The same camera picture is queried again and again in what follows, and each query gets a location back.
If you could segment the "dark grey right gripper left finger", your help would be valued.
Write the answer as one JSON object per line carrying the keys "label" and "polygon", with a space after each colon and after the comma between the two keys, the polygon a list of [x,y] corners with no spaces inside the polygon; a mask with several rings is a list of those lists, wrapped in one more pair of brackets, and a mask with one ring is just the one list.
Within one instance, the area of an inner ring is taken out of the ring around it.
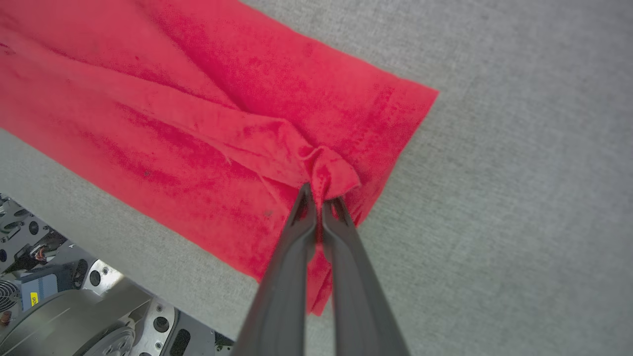
{"label": "dark grey right gripper left finger", "polygon": [[317,222],[311,187],[304,184],[234,344],[234,356],[305,353],[307,265],[315,253]]}

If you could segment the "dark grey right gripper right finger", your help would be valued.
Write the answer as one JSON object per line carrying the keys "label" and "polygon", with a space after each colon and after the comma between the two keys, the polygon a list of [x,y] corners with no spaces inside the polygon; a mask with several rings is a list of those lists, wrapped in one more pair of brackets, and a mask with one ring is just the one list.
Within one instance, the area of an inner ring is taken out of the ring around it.
{"label": "dark grey right gripper right finger", "polygon": [[332,266],[335,353],[408,356],[409,349],[341,197],[323,203],[323,248]]}

